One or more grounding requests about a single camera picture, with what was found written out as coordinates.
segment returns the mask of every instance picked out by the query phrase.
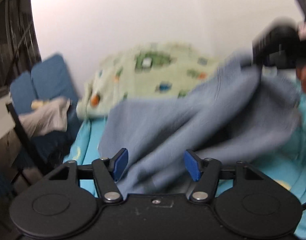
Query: metal screw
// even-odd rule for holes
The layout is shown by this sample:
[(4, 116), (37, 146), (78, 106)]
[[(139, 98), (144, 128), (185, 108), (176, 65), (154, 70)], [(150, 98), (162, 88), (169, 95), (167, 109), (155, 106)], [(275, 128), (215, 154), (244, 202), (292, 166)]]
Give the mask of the metal screw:
[(109, 191), (104, 194), (104, 197), (107, 200), (117, 200), (121, 195), (115, 191)]
[(208, 196), (209, 194), (204, 191), (197, 191), (194, 192), (192, 195), (192, 197), (195, 198), (196, 200), (204, 200), (207, 199)]
[(161, 202), (161, 201), (160, 201), (159, 199), (154, 199), (154, 200), (152, 200), (152, 203), (153, 203), (153, 204), (160, 204), (160, 202)]

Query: gray-blue garment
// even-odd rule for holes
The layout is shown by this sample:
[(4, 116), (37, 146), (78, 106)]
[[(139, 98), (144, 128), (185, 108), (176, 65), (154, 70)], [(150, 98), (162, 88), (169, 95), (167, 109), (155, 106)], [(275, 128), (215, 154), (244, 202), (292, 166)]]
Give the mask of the gray-blue garment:
[[(110, 111), (99, 152), (111, 158), (128, 149), (128, 166), (117, 183), (124, 197), (185, 192), (186, 149), (223, 164), (250, 162), (290, 138), (300, 121), (296, 89), (283, 77), (261, 77), (256, 65), (241, 68), (240, 61), (232, 58), (184, 98), (125, 100)], [(222, 128), (226, 140), (205, 147)]]

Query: blue gripper pad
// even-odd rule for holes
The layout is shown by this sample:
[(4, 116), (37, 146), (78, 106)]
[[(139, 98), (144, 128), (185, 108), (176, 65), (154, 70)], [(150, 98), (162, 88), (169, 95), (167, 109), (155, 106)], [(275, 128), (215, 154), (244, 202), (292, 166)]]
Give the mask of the blue gripper pad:
[(199, 181), (201, 178), (201, 172), (198, 169), (198, 163), (188, 151), (185, 151), (184, 153), (184, 163), (185, 168), (190, 173), (192, 180)]
[(114, 162), (114, 168), (111, 174), (115, 182), (117, 182), (121, 178), (123, 171), (125, 170), (127, 163), (129, 161), (128, 150), (125, 148), (122, 150), (123, 150), (122, 154)]

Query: white wall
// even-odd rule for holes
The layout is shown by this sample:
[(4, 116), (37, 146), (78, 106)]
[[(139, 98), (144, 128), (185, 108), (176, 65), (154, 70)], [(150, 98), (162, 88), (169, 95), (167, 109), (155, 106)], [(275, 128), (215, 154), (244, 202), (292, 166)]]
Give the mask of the white wall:
[(79, 95), (105, 56), (149, 41), (186, 41), (227, 56), (275, 17), (302, 16), (294, 0), (31, 0), (42, 59), (60, 52)]

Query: blue chair cushion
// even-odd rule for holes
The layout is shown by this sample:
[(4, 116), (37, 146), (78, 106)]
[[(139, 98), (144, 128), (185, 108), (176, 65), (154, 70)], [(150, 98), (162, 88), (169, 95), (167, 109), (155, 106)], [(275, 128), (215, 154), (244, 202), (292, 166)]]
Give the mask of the blue chair cushion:
[(48, 100), (65, 96), (77, 103), (78, 97), (61, 55), (55, 54), (36, 64), (31, 75), (39, 99)]
[(32, 101), (37, 99), (37, 94), (33, 86), (29, 72), (22, 73), (16, 78), (9, 88), (15, 111), (17, 114), (26, 114), (32, 111)]

